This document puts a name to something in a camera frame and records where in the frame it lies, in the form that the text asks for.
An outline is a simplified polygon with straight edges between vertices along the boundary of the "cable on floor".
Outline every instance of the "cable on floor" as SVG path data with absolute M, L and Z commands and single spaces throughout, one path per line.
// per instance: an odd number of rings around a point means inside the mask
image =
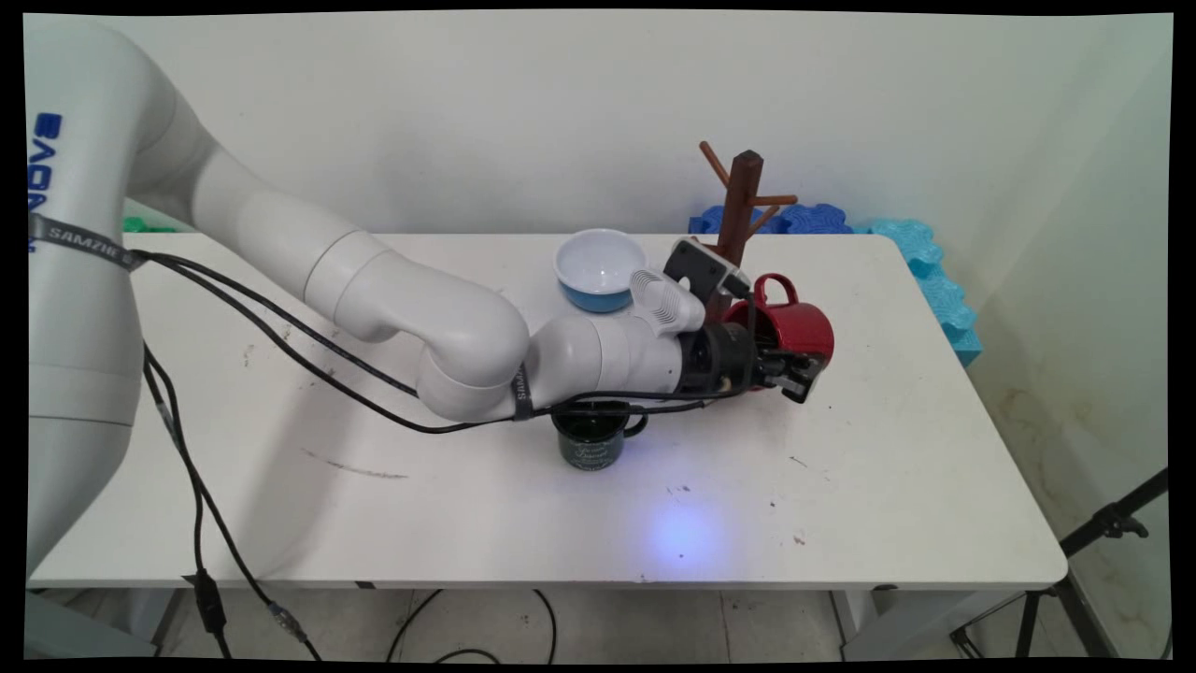
M 548 598 L 544 596 L 543 592 L 541 592 L 539 589 L 532 589 L 532 591 L 539 598 L 541 602 L 544 604 L 544 610 L 548 611 L 548 619 L 553 624 L 553 641 L 548 648 L 548 663 L 551 665 L 554 661 L 556 661 L 556 612 L 553 611 L 553 604 L 548 602 Z M 390 663 L 391 659 L 395 656 L 395 648 L 398 647 L 398 641 L 403 637 L 403 634 L 407 632 L 407 628 L 410 626 L 413 622 L 415 622 L 415 618 L 419 617 L 421 612 L 423 612 L 423 608 L 427 607 L 429 602 L 432 602 L 432 599 L 439 596 L 441 592 L 444 592 L 444 589 L 437 589 L 431 594 L 428 594 L 426 599 L 420 601 L 420 605 L 415 608 L 415 611 L 411 612 L 411 616 L 403 622 L 403 625 L 398 628 L 398 632 L 395 634 L 395 640 L 390 642 L 390 649 L 386 651 L 386 659 L 385 659 L 386 663 Z M 476 654 L 480 656 L 484 656 L 486 659 L 489 659 L 494 663 L 502 663 L 501 661 L 499 661 L 499 657 L 494 656 L 493 654 L 483 649 L 477 649 L 477 648 L 465 648 L 465 649 L 453 650 L 441 656 L 440 659 L 433 661 L 432 663 L 444 663 L 445 661 L 463 654 Z
M 193 487 L 199 489 L 205 504 L 207 504 L 208 510 L 212 512 L 212 519 L 216 522 L 216 527 L 220 528 L 220 534 L 221 537 L 224 537 L 225 545 L 228 547 L 228 553 L 232 556 L 233 562 L 237 564 L 237 568 L 245 577 L 245 581 L 249 583 L 250 589 L 252 589 L 254 593 L 257 594 L 257 598 L 261 599 L 263 604 L 266 604 L 267 610 L 269 610 L 270 614 L 274 616 L 274 619 L 279 623 L 279 625 L 282 626 L 285 631 L 291 634 L 297 641 L 303 643 L 307 648 L 307 651 L 311 653 L 313 659 L 319 660 L 321 659 L 319 653 L 316 650 L 316 647 L 311 644 L 311 641 L 307 638 L 307 635 L 303 631 L 299 620 L 295 619 L 289 611 L 280 606 L 277 602 L 270 600 L 270 598 L 266 595 L 266 592 L 262 589 L 261 585 L 257 583 L 257 580 L 254 577 L 254 574 L 250 573 L 249 568 L 245 565 L 245 561 L 240 557 L 240 551 L 237 549 L 237 544 L 232 539 L 232 533 L 228 532 L 228 527 L 227 525 L 225 525 L 224 516 L 221 516 L 220 514 L 220 508 L 216 507 L 215 500 L 213 500 L 212 494 L 208 492 L 207 485 L 203 483 L 203 479 L 200 477 L 199 471 L 195 469 L 195 464 L 191 461 L 190 452 L 187 448 L 187 440 L 184 439 L 183 435 L 183 423 L 178 410 L 178 394 L 175 391 L 175 384 L 171 381 L 170 375 L 166 374 L 166 371 L 158 362 L 158 359 L 153 356 L 153 353 L 150 350 L 148 345 L 145 345 L 145 361 L 147 366 L 145 368 L 145 373 L 150 374 L 150 372 L 152 371 L 153 374 L 155 374 L 158 379 L 161 380 L 163 388 L 166 390 L 166 399 L 170 400 L 169 415 L 166 414 L 163 415 L 163 422 L 166 424 L 166 430 L 170 434 L 171 440 L 175 442 L 175 447 L 178 449 L 178 453 L 183 459 L 183 464 L 187 466 L 187 471 L 191 478 Z M 153 391 L 154 387 L 151 387 L 151 396 L 153 396 Z M 160 393 L 154 399 L 155 404 L 158 399 L 160 399 Z M 207 575 L 206 571 L 203 571 L 202 574 L 201 573 L 196 574 L 195 589 L 197 600 L 201 592 L 205 593 L 206 595 L 215 595 L 216 596 L 215 605 L 219 606 L 219 591 L 216 589 L 215 582 L 210 579 L 210 576 Z M 221 629 L 224 626 L 222 608 L 220 608 L 219 626 Z M 221 654 L 224 654 L 225 651 L 227 651 L 227 643 L 225 643 L 221 647 Z
M 220 648 L 220 656 L 225 659 L 232 659 L 232 653 L 228 651 L 228 641 L 225 640 L 224 634 L 213 634 L 216 640 L 216 646 Z

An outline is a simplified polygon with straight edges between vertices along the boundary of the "red coffee mug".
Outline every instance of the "red coffee mug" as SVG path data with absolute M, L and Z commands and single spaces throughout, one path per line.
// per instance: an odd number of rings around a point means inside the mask
M 764 283 L 769 280 L 776 280 L 785 287 L 787 301 L 768 302 Z M 780 273 L 765 273 L 756 279 L 753 294 L 757 344 L 775 344 L 773 348 L 793 354 L 822 354 L 826 359 L 825 365 L 830 365 L 830 359 L 835 354 L 835 331 L 818 306 L 798 300 L 793 281 Z M 748 326 L 748 301 L 739 301 L 727 308 L 722 320 Z

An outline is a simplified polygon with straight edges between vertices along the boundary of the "white wall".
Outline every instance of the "white wall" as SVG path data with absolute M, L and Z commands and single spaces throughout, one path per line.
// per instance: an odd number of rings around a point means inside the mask
M 376 231 L 683 231 L 722 201 L 702 139 L 849 224 L 921 218 L 980 310 L 974 383 L 1060 534 L 1166 461 L 1170 16 L 103 20 L 248 165 Z M 1076 559 L 1130 654 L 1170 612 L 1152 512 L 1149 542 Z
M 1098 142 L 1075 157 L 1048 141 L 1043 163 L 1076 169 L 1013 207 L 1032 231 L 1023 249 L 1000 273 L 971 257 L 997 280 L 977 306 L 986 353 L 969 374 L 1061 538 L 1167 465 L 1171 22 L 1154 29 L 1137 55 L 1164 53 L 1122 82 Z M 1118 650 L 1158 657 L 1171 620 L 1167 498 L 1139 519 L 1149 538 L 1102 540 L 1072 564 Z

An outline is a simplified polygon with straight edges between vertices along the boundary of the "mug handle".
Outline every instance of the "mug handle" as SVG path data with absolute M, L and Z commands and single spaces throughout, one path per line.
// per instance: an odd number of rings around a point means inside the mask
M 789 299 L 783 304 L 771 304 L 774 306 L 787 306 L 789 304 L 798 302 L 798 289 L 793 286 L 793 281 L 788 277 L 781 275 L 780 273 L 765 273 L 756 279 L 756 304 L 761 306 L 770 305 L 768 302 L 768 296 L 764 294 L 764 283 L 769 280 L 776 280 L 785 287 L 785 295 Z
M 648 417 L 641 416 L 639 423 L 636 423 L 635 426 L 628 428 L 627 430 L 623 430 L 623 438 L 624 439 L 627 439 L 627 438 L 635 438 L 636 435 L 639 435 L 647 427 L 648 427 Z

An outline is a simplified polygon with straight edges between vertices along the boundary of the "electrical cord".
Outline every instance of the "electrical cord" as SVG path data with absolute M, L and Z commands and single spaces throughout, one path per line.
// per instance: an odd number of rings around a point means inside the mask
M 499 657 L 494 656 L 493 654 L 486 651 L 484 649 L 476 649 L 476 648 L 465 648 L 465 649 L 453 650 L 453 651 L 451 651 L 451 653 L 441 656 L 440 659 L 433 661 L 432 663 L 444 663 L 445 661 L 448 661 L 450 659 L 452 659 L 454 656 L 458 656 L 458 655 L 462 655 L 462 654 L 480 654 L 480 655 L 484 656 L 486 659 L 489 659 L 494 663 L 502 663 L 501 661 L 499 661 Z
M 227 275 L 224 275 L 224 274 L 221 274 L 221 273 L 219 273 L 216 270 L 213 270 L 213 269 L 210 269 L 210 268 L 201 264 L 200 262 L 191 261 L 191 259 L 189 259 L 187 257 L 179 257 L 177 255 L 170 255 L 170 253 L 166 253 L 166 252 L 146 252 L 145 250 L 134 250 L 134 251 L 138 252 L 138 253 L 140 253 L 140 255 L 146 255 L 150 258 L 160 257 L 160 258 L 170 259 L 171 262 L 173 262 L 176 264 L 187 267 L 187 268 L 189 268 L 191 270 L 195 270 L 197 273 L 202 273 L 203 275 L 207 275 L 208 277 L 215 280 L 216 282 L 220 282 L 222 285 L 232 287 L 237 292 L 240 292 L 242 294 L 249 296 L 250 299 L 254 299 L 258 304 L 262 304 L 263 306 L 266 306 L 267 308 L 269 308 L 274 314 L 276 314 L 276 316 L 281 317 L 282 319 L 289 322 L 291 324 L 295 325 L 297 328 L 299 328 L 299 331 L 303 331 L 307 336 L 310 336 L 310 338 L 312 341 L 317 342 L 318 344 L 321 344 L 322 347 L 324 347 L 329 351 L 332 351 L 334 354 L 341 356 L 342 359 L 344 359 L 350 365 L 353 365 L 353 366 L 360 368 L 361 371 L 368 373 L 374 379 L 378 379 L 379 381 L 389 384 L 390 386 L 393 386 L 395 388 L 398 388 L 399 391 L 407 393 L 408 396 L 411 396 L 413 398 L 417 397 L 416 393 L 415 393 L 415 388 L 411 388 L 407 384 L 397 381 L 396 379 L 389 377 L 384 372 L 379 372 L 378 369 L 374 369 L 370 363 L 367 363 L 367 362 L 358 359 L 353 354 L 350 354 L 350 353 L 346 351 L 344 349 L 342 349 L 341 347 L 336 345 L 335 342 L 332 342 L 331 339 L 327 338 L 327 336 L 324 336 L 319 331 L 316 331 L 311 325 L 309 325 L 304 320 L 301 320 L 298 317 L 295 317 L 294 314 L 287 312 L 286 308 L 283 308 L 282 306 L 280 306 L 280 305 L 275 304 L 274 301 L 271 301 L 270 299 L 266 298 L 260 292 L 250 289 L 249 287 L 242 285 L 240 282 L 237 282 L 236 280 L 228 277 Z
M 138 253 L 142 253 L 144 255 L 146 252 L 142 251 L 142 250 L 138 250 Z M 233 308 L 236 308 L 237 312 L 239 312 L 243 316 L 245 316 L 250 322 L 254 323 L 254 325 L 256 325 L 258 329 L 261 329 L 262 332 L 266 334 L 267 338 L 269 338 L 270 342 L 273 342 L 275 347 L 277 347 L 283 354 L 286 354 L 287 357 L 289 357 L 291 360 L 293 360 L 297 363 L 299 363 L 299 366 L 301 366 L 304 369 L 306 369 L 307 372 L 310 372 L 316 378 L 318 378 L 321 381 L 323 381 L 323 383 L 328 384 L 329 386 L 336 388 L 341 393 L 344 393 L 346 396 L 348 396 L 349 398 L 352 398 L 354 402 L 356 402 L 356 403 L 359 403 L 361 405 L 365 405 L 366 408 L 368 408 L 373 412 L 380 415 L 382 417 L 386 418 L 388 421 L 392 421 L 392 422 L 402 426 L 403 428 L 407 428 L 409 430 L 415 430 L 416 433 L 423 433 L 423 434 L 427 434 L 427 435 L 444 435 L 444 434 L 447 434 L 447 433 L 457 433 L 459 430 L 468 430 L 470 428 L 477 428 L 480 426 L 488 426 L 490 423 L 501 423 L 504 421 L 509 421 L 508 418 L 504 418 L 504 420 L 498 420 L 498 421 L 488 421 L 488 422 L 484 422 L 484 423 L 458 423 L 458 424 L 454 424 L 454 426 L 443 426 L 443 427 L 427 427 L 427 426 L 420 426 L 419 423 L 413 423 L 410 421 L 407 421 L 405 418 L 403 418 L 403 417 L 401 417 L 398 415 L 395 415 L 395 414 L 392 414 L 392 412 L 390 412 L 390 411 L 388 411 L 388 410 L 378 406 L 372 400 L 370 400 L 368 398 L 361 396 L 360 393 L 358 393 L 353 388 L 349 388 L 344 384 L 341 384 L 336 379 L 329 377 L 324 371 L 322 371 L 315 363 L 312 363 L 311 361 L 309 361 L 305 357 L 303 357 L 301 355 L 299 355 L 298 351 L 295 351 L 294 349 L 292 349 L 291 345 L 287 344 L 285 339 L 282 339 L 282 336 L 279 336 L 279 334 L 276 331 L 274 331 L 274 329 L 271 329 L 270 325 L 266 323 L 266 320 L 263 320 L 261 317 L 254 314 L 254 311 L 249 310 L 249 307 L 245 306 L 245 304 L 242 304 L 240 301 L 238 301 L 233 296 L 228 295 L 228 293 L 225 292 L 224 289 L 220 289 L 215 285 L 212 285 L 210 282 L 208 282 L 207 280 L 205 280 L 205 279 L 195 275 L 190 270 L 188 270 L 188 269 L 185 269 L 185 268 L 183 268 L 183 267 L 181 267 L 178 264 L 175 264 L 170 259 L 167 259 L 165 257 L 159 257 L 154 252 L 150 252 L 150 257 L 148 258 L 152 259 L 152 261 L 158 262 L 159 264 L 161 264 L 161 265 L 164 265 L 164 267 L 173 270 L 175 273 L 178 273 L 179 275 L 187 277 L 188 280 L 191 280 L 193 282 L 196 282 L 197 285 L 200 285 L 205 289 L 212 292 L 218 298 L 220 298 L 222 301 L 225 301 L 226 304 L 231 305 Z
M 141 374 L 145 377 L 146 386 L 150 388 L 150 396 L 153 398 L 153 404 L 158 408 L 158 412 L 163 415 L 163 421 L 166 423 L 166 432 L 171 435 L 171 441 L 175 443 L 175 448 L 182 455 L 184 452 L 179 448 L 181 440 L 176 436 L 173 421 L 169 421 L 166 415 L 169 414 L 165 406 L 165 400 L 161 397 L 161 391 L 158 390 L 158 381 L 153 378 L 153 372 L 150 368 L 150 348 L 145 347 L 146 357 L 141 361 Z M 195 494 L 195 531 L 193 547 L 195 551 L 195 570 L 196 573 L 203 571 L 203 545 L 202 545 L 202 531 L 203 531 L 203 496 L 200 495 L 200 485 L 196 482 L 194 466 L 189 465 L 188 459 L 183 460 L 183 467 L 187 469 L 187 479 L 191 483 L 191 491 Z
M 187 451 L 187 441 L 183 439 L 183 422 L 178 414 L 178 400 L 171 397 L 171 408 L 166 408 L 161 391 L 158 390 L 158 383 L 154 380 L 153 368 L 150 365 L 153 355 L 150 353 L 148 345 L 142 343 L 142 348 L 145 349 L 145 356 L 141 363 L 141 372 L 145 377 L 146 386 L 150 388 L 150 396 L 153 398 L 154 406 L 158 408 L 158 414 L 166 426 L 166 433 L 170 435 L 175 449 L 183 459 L 183 466 L 187 469 L 187 478 L 191 484 L 191 492 L 195 495 L 195 531 L 191 543 L 195 552 L 195 575 L 184 579 L 195 587 L 195 606 L 199 610 L 203 629 L 215 638 L 216 646 L 220 648 L 220 656 L 232 659 L 232 653 L 228 650 L 228 642 L 224 635 L 224 628 L 228 620 L 225 617 L 224 604 L 220 600 L 220 589 L 203 567 L 203 500 L 200 494 L 199 473 L 195 471 L 195 465 L 191 464 L 190 453 Z
M 232 659 L 232 653 L 228 651 L 228 641 L 225 640 L 224 634 L 213 634 L 216 638 L 216 646 L 220 647 L 220 656 L 225 659 Z
M 166 252 L 151 252 L 151 251 L 147 251 L 147 250 L 132 250 L 132 251 L 134 253 L 136 253 L 136 255 L 140 255 L 140 256 L 145 257 L 145 258 L 154 261 L 154 262 L 157 262 L 157 263 L 159 263 L 159 264 L 161 264 L 161 265 L 164 265 L 164 267 L 173 270 L 175 273 L 178 273 L 179 275 L 187 277 L 188 280 L 191 280 L 193 282 L 200 285 L 205 289 L 212 292 L 213 294 L 216 295 L 216 298 L 219 298 L 222 301 L 227 302 L 228 305 L 233 306 L 238 312 L 240 312 L 243 316 L 245 316 L 246 318 L 249 318 L 250 322 L 252 322 L 255 326 L 257 326 L 260 330 L 262 330 L 262 332 L 264 332 L 267 335 L 267 338 L 269 338 L 275 345 L 277 345 L 288 357 L 291 357 L 293 361 L 295 361 L 297 363 L 299 363 L 300 366 L 303 366 L 304 369 L 307 369 L 315 377 L 317 377 L 318 379 L 321 379 L 325 384 L 329 384 L 330 386 L 332 386 L 337 391 L 344 393 L 346 396 L 348 396 L 349 398 L 352 398 L 354 402 L 358 402 L 359 404 L 362 404 L 362 405 L 367 406 L 368 409 L 371 409 L 376 414 L 382 415 L 388 421 L 398 423 L 399 426 L 403 426 L 404 428 L 408 428 L 410 430 L 416 430 L 419 433 L 425 433 L 425 434 L 435 434 L 435 435 L 446 434 L 446 433 L 457 433 L 459 430 L 468 430 L 470 428 L 477 428 L 477 427 L 487 426 L 487 424 L 490 424 L 490 423 L 502 423 L 502 422 L 506 422 L 506 421 L 512 421 L 511 418 L 504 418 L 504 420 L 490 421 L 490 422 L 486 422 L 486 423 L 459 423 L 459 424 L 456 424 L 456 426 L 447 426 L 447 427 L 440 427 L 440 428 L 428 428 L 428 427 L 423 427 L 423 426 L 419 426 L 419 424 L 408 422 L 407 420 L 403 420 L 402 417 L 398 417 L 397 415 L 393 415 L 393 414 L 384 410 L 383 408 L 379 408 L 379 406 L 374 405 L 368 399 L 359 396 L 358 393 L 355 393 L 354 391 L 352 391 L 347 386 L 343 386 L 342 384 L 340 384 L 338 381 L 336 381 L 331 377 L 327 375 L 318 367 L 316 367 L 310 361 L 307 361 L 303 356 L 300 356 L 297 351 L 294 351 L 293 349 L 291 349 L 291 347 L 288 344 L 286 344 L 286 342 L 281 338 L 281 336 L 279 336 L 277 332 L 274 331 L 269 326 L 269 324 L 267 324 L 258 316 L 254 314 L 254 312 L 250 311 L 243 302 L 238 301 L 237 299 L 234 299 L 233 296 L 228 295 L 226 292 L 224 292 L 222 289 L 215 287 L 214 285 L 212 285 L 210 282 L 206 281 L 205 279 L 196 276 L 194 273 L 190 273 L 190 270 L 194 270 L 196 273 L 207 275 L 208 277 L 210 277 L 210 279 L 213 279 L 213 280 L 215 280 L 218 282 L 221 282 L 221 283 L 224 283 L 224 285 L 226 285 L 226 286 L 236 289 L 237 292 L 240 292 L 242 294 L 244 294 L 244 295 L 254 299 L 255 301 L 262 304 L 266 308 L 270 310 L 271 312 L 274 312 L 279 317 L 286 319 L 287 322 L 289 322 L 294 326 L 299 328 L 300 331 L 303 331 L 304 334 L 311 336 L 311 338 L 313 341 L 316 341 L 321 345 L 325 347 L 327 349 L 329 349 L 330 351 L 332 351 L 337 356 L 344 359 L 350 365 L 354 365 L 355 367 L 362 369 L 364 372 L 366 372 L 367 374 L 374 377 L 376 379 L 378 379 L 378 380 L 380 380 L 380 381 L 383 381 L 383 383 L 385 383 L 385 384 L 388 384 L 388 385 L 390 385 L 390 386 L 392 386 L 392 387 L 395 387 L 395 388 L 397 388 L 397 390 L 399 390 L 399 391 L 402 391 L 402 392 L 404 392 L 404 393 L 407 393 L 409 396 L 417 397 L 414 388 L 411 388 L 410 386 L 408 386 L 405 384 L 402 384 L 401 381 L 395 380 L 393 378 L 391 378 L 391 377 L 386 375 L 385 373 L 383 373 L 383 372 L 376 369 L 374 367 L 370 366 L 365 361 L 358 359 L 353 354 L 350 354 L 350 353 L 346 351 L 344 349 L 340 348 L 338 345 L 336 345 L 335 343 L 332 343 L 330 339 L 325 338 L 324 335 L 319 334 L 312 326 L 310 326 L 309 324 L 304 323 L 301 319 L 299 319 L 298 317 L 295 317 L 291 312 L 286 311 L 285 308 L 282 308 L 281 306 L 279 306 L 277 304 L 275 304 L 274 301 L 271 301 L 267 296 L 262 295 L 261 293 L 258 293 L 258 292 L 256 292 L 256 290 L 246 287 L 245 285 L 243 285 L 243 283 L 240 283 L 240 282 L 238 282 L 238 281 L 236 281 L 236 280 L 233 280 L 233 279 L 231 279 L 231 277 L 228 277 L 228 276 L 226 276 L 226 275 L 224 275 L 224 274 L 221 274 L 221 273 L 219 273 L 216 270 L 213 270 L 213 269 L 210 269 L 210 268 L 208 268 L 208 267 L 206 267 L 206 265 L 203 265 L 203 264 L 201 264 L 201 263 L 199 263 L 196 261 L 188 259 L 185 257 L 179 257 L 177 255 L 170 255 L 170 253 L 166 253 Z M 755 302 L 753 298 L 751 296 L 751 294 L 746 294 L 745 295 L 745 300 L 748 301 L 748 332 L 749 332 L 749 341 L 753 342 L 755 341 L 755 326 L 756 326 L 756 319 L 755 319 L 755 317 L 756 317 L 756 302 Z M 744 392 L 746 392 L 751 387 L 751 368 L 752 368 L 752 361 L 749 360 L 746 362 L 745 367 L 744 367 L 744 371 L 745 371 L 744 372 L 744 381 L 742 383 L 742 385 L 738 388 L 736 388 L 733 391 L 724 391 L 724 392 L 719 392 L 719 393 L 640 393 L 640 392 L 633 392 L 633 391 L 596 391 L 596 392 L 591 392 L 591 393 L 581 393 L 579 396 L 574 396 L 573 398 L 569 398 L 568 400 L 566 400 L 563 403 L 559 403 L 556 405 L 551 405 L 551 406 L 537 410 L 537 411 L 535 411 L 532 414 L 532 417 L 547 416 L 547 415 L 551 415 L 551 414 L 568 414 L 568 415 L 573 415 L 573 416 L 624 416 L 624 415 L 629 415 L 629 416 L 655 416 L 655 415 L 661 415 L 661 414 L 678 414 L 678 412 L 684 412 L 684 411 L 691 411 L 691 410 L 703 409 L 704 406 L 707 406 L 707 404 L 706 404 L 707 402 L 720 400 L 720 399 L 726 399 L 726 398 L 733 398 L 733 397 L 737 397 L 737 396 L 743 394 Z M 663 408 L 643 408 L 643 406 L 640 406 L 640 405 L 633 405 L 627 411 L 623 411 L 623 410 L 590 410 L 590 409 L 581 409 L 581 408 L 579 408 L 579 406 L 576 406 L 574 404 L 574 403 L 584 400 L 584 399 L 598 398 L 598 397 L 603 397 L 603 398 L 647 399 L 647 400 L 692 400 L 692 402 L 690 404 L 685 404 L 685 405 L 671 405 L 671 406 L 663 406 Z
M 193 488 L 199 489 L 205 504 L 207 504 L 208 509 L 212 512 L 212 519 L 216 522 L 216 527 L 220 528 L 220 534 L 221 537 L 224 537 L 225 545 L 228 547 L 228 553 L 232 556 L 233 562 L 237 564 L 237 568 L 245 577 L 245 581 L 249 582 L 250 589 L 252 589 L 254 593 L 257 594 L 257 598 L 261 599 L 263 604 L 266 604 L 267 610 L 270 612 L 271 616 L 274 616 L 274 619 L 279 623 L 279 625 L 282 626 L 285 631 L 291 634 L 297 641 L 301 642 L 307 648 L 307 651 L 311 653 L 313 659 L 321 660 L 319 653 L 316 650 L 316 647 L 311 644 L 311 641 L 307 638 L 307 635 L 303 631 L 303 626 L 300 626 L 299 620 L 295 619 L 289 611 L 280 606 L 277 602 L 270 600 L 270 598 L 266 595 L 266 592 L 262 589 L 261 585 L 257 583 L 257 580 L 254 577 L 254 574 L 250 573 L 249 568 L 245 565 L 245 561 L 240 557 L 240 551 L 237 549 L 237 544 L 233 542 L 232 534 L 228 532 L 228 526 L 225 525 L 224 516 L 220 515 L 220 508 L 216 507 L 215 501 L 212 498 L 212 494 L 208 492 L 208 488 L 206 484 L 203 484 L 203 479 L 200 477 L 199 471 L 195 469 L 195 464 L 191 461 L 190 452 L 187 449 L 187 441 L 183 436 L 183 424 L 182 420 L 179 418 L 178 396 L 175 392 L 175 384 L 171 381 L 170 375 L 166 374 L 166 371 L 158 362 L 158 359 L 153 356 L 153 353 L 150 350 L 148 345 L 145 347 L 145 360 L 146 365 L 148 366 L 146 368 L 146 374 L 148 374 L 151 369 L 153 371 L 153 373 L 158 377 L 158 379 L 161 380 L 161 385 L 166 390 L 166 399 L 170 400 L 169 417 L 165 414 L 163 415 L 163 421 L 166 424 L 167 433 L 170 433 L 171 440 L 175 442 L 175 447 L 178 449 L 178 453 L 183 459 L 183 464 L 187 466 L 188 475 L 191 477 Z M 153 394 L 154 388 L 155 387 L 151 387 L 151 394 Z M 155 398 L 155 403 L 157 399 L 160 399 L 160 393 Z M 218 618 L 218 623 L 213 623 L 215 624 L 215 630 L 214 631 L 212 629 L 208 630 L 209 632 L 213 632 L 213 636 L 215 636 L 216 632 L 221 632 L 222 637 L 222 628 L 225 624 L 224 608 L 220 606 L 219 591 L 216 589 L 215 581 L 213 581 L 212 577 L 208 576 L 206 570 L 200 570 L 196 573 L 195 591 L 197 601 L 200 600 L 201 595 L 205 596 L 205 600 L 209 601 L 207 605 L 202 604 L 200 605 L 201 608 L 200 616 L 205 620 L 205 628 L 209 626 L 208 622 L 209 618 L 210 619 Z M 213 596 L 214 596 L 214 604 L 210 602 Z M 218 612 L 218 614 L 213 616 L 214 612 L 208 612 L 208 610 Z M 225 643 L 221 647 L 221 654 L 224 654 L 226 650 L 227 650 L 227 643 Z
M 385 659 L 386 663 L 390 663 L 390 660 L 395 656 L 395 648 L 398 647 L 398 641 L 403 637 L 403 634 L 407 632 L 407 628 L 410 626 L 413 622 L 415 622 L 415 618 L 419 617 L 421 612 L 423 612 L 423 608 L 427 607 L 429 602 L 432 602 L 432 599 L 439 596 L 441 592 L 444 592 L 444 589 L 437 589 L 431 594 L 428 594 L 426 599 L 420 601 L 420 605 L 415 608 L 415 611 L 411 612 L 411 616 L 408 617 L 405 622 L 403 622 L 403 625 L 398 628 L 398 632 L 395 634 L 395 640 L 390 642 L 390 649 L 386 651 L 386 659 Z M 551 665 L 554 661 L 556 661 L 556 612 L 553 610 L 553 604 L 548 602 L 548 598 L 544 596 L 543 592 L 541 592 L 539 589 L 532 589 L 532 592 L 535 592 L 536 595 L 539 598 L 539 601 L 544 604 L 544 610 L 548 611 L 548 619 L 553 624 L 553 642 L 548 648 L 548 663 Z M 441 656 L 440 659 L 433 661 L 432 663 L 444 663 L 445 661 L 462 654 L 477 654 L 484 656 L 486 659 L 489 659 L 494 663 L 502 663 L 501 661 L 499 661 L 499 657 L 494 656 L 493 654 L 483 649 L 477 649 L 477 648 L 453 650 Z

